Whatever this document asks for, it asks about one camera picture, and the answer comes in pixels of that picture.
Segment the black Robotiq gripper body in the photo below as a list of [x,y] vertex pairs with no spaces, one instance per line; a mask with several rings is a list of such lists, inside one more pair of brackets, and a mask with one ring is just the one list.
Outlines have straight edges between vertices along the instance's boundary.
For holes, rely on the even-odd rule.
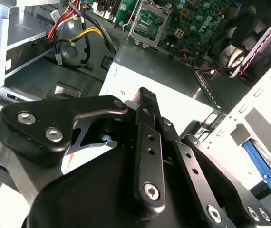
[[148,219],[132,193],[135,152],[113,149],[47,185],[31,206],[29,228],[208,228],[175,164],[164,162],[163,212]]

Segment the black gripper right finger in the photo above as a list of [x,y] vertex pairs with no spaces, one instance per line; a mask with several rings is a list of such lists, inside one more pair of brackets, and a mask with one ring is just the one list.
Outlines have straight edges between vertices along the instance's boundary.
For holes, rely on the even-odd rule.
[[194,228],[271,228],[270,212],[216,159],[203,152],[198,139],[180,139],[174,125],[161,117],[156,95],[148,93],[161,134],[163,152],[172,159],[178,194]]

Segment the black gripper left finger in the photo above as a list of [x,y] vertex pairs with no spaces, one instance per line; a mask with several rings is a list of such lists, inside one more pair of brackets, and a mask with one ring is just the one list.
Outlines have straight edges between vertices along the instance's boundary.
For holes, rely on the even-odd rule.
[[165,184],[149,92],[142,87],[136,93],[136,110],[112,95],[11,104],[0,113],[0,166],[33,205],[47,185],[66,175],[61,164],[68,153],[109,136],[118,142],[113,149],[135,152],[133,196],[144,214],[159,214]]

